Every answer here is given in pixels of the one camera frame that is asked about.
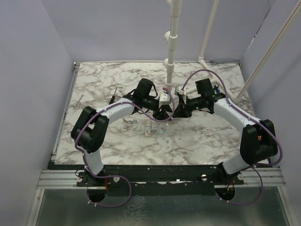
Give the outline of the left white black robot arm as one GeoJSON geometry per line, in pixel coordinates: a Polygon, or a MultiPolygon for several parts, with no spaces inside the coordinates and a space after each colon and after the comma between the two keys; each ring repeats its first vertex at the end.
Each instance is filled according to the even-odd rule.
{"type": "Polygon", "coordinates": [[[163,92],[155,97],[150,95],[152,89],[155,85],[151,80],[141,79],[137,87],[119,101],[98,109],[88,106],[82,110],[71,131],[71,138],[75,148],[83,155],[85,168],[89,171],[87,179],[92,185],[98,186],[104,179],[100,147],[110,124],[138,111],[156,122],[172,118],[175,103],[168,88],[164,87],[163,92]]]}

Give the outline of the yellow black screwdriver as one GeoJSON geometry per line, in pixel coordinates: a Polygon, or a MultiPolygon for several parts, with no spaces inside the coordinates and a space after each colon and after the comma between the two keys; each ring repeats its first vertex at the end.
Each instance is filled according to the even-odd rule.
{"type": "Polygon", "coordinates": [[[112,95],[112,97],[111,97],[111,99],[110,99],[110,101],[109,101],[109,104],[110,104],[110,105],[113,104],[113,103],[115,102],[117,90],[118,90],[118,87],[115,88],[114,93],[113,93],[113,95],[112,95]]]}

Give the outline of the small silver wrench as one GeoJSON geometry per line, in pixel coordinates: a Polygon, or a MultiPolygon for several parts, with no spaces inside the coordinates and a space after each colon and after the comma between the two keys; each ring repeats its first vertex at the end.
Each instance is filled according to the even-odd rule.
{"type": "Polygon", "coordinates": [[[80,103],[81,99],[84,97],[84,95],[82,94],[80,96],[80,98],[78,99],[78,101],[76,102],[76,104],[73,106],[73,109],[76,109],[76,107],[78,106],[78,104],[80,103]]]}

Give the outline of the white staple box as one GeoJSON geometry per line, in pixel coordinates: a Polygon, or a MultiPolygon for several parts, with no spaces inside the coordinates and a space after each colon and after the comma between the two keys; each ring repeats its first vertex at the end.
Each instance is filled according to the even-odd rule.
{"type": "Polygon", "coordinates": [[[150,119],[145,120],[144,135],[146,137],[151,136],[151,120],[150,119]]]}

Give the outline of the blue handled pliers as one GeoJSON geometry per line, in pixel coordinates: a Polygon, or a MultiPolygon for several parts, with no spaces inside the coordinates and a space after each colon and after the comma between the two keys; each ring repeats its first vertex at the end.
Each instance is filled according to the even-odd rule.
{"type": "Polygon", "coordinates": [[[219,85],[217,85],[217,84],[214,85],[214,91],[216,94],[220,93],[219,85]]]}

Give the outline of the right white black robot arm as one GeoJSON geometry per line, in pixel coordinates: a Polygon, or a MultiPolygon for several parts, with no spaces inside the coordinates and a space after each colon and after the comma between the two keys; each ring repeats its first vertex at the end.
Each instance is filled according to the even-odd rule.
{"type": "Polygon", "coordinates": [[[227,184],[233,174],[248,168],[278,153],[274,140],[274,125],[270,120],[261,121],[253,118],[238,108],[225,94],[215,93],[209,79],[196,82],[199,97],[188,98],[183,86],[176,86],[175,94],[179,104],[173,114],[174,118],[190,118],[193,111],[207,109],[210,114],[221,116],[241,134],[239,152],[230,159],[219,164],[216,179],[227,184]]]}

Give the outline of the white PVC pipe frame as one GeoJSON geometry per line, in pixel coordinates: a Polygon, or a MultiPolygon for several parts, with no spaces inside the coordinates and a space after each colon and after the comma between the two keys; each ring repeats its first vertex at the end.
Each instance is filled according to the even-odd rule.
{"type": "Polygon", "coordinates": [[[200,54],[195,59],[212,70],[209,61],[238,62],[242,65],[244,84],[237,91],[228,90],[236,104],[240,102],[255,77],[268,61],[277,44],[294,20],[300,19],[299,0],[209,0],[200,20],[200,54]]]}

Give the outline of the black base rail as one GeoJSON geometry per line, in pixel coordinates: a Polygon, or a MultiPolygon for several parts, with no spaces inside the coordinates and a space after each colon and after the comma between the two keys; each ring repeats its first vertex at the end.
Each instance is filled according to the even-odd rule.
{"type": "Polygon", "coordinates": [[[111,196],[132,195],[146,196],[165,196],[165,195],[214,195],[220,189],[232,193],[234,187],[214,188],[214,186],[202,186],[196,180],[209,178],[217,184],[226,184],[233,179],[239,178],[241,172],[232,176],[223,177],[220,175],[215,165],[196,165],[196,166],[150,166],[150,165],[105,165],[97,178],[86,172],[83,165],[55,165],[53,162],[48,164],[48,170],[75,170],[76,176],[83,176],[83,179],[90,180],[97,185],[101,181],[105,182],[105,189],[87,189],[93,195],[108,193],[111,196]],[[132,181],[149,179],[192,179],[193,183],[184,185],[146,185],[134,186],[132,181]]]}

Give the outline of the aluminium extrusion rail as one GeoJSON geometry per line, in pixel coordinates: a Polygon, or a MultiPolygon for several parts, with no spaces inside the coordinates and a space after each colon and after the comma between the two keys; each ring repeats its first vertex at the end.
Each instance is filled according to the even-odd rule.
{"type": "MultiPolygon", "coordinates": [[[[257,168],[256,171],[248,169],[243,171],[239,178],[233,179],[226,184],[217,184],[209,178],[198,179],[196,182],[202,186],[214,186],[214,188],[226,187],[277,187],[285,186],[286,182],[280,168],[257,168]]],[[[134,186],[146,185],[184,185],[193,183],[192,179],[149,179],[141,181],[132,181],[134,186]]],[[[38,189],[105,189],[105,182],[101,181],[99,185],[96,182],[83,179],[75,175],[75,170],[42,170],[38,179],[38,189]]]]}

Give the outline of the white stapler base piece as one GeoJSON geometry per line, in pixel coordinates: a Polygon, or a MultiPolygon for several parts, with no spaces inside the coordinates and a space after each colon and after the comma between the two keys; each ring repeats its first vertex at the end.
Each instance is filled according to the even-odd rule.
{"type": "Polygon", "coordinates": [[[126,119],[123,119],[123,122],[126,123],[126,124],[130,124],[130,125],[139,124],[138,120],[126,120],[126,119]]]}

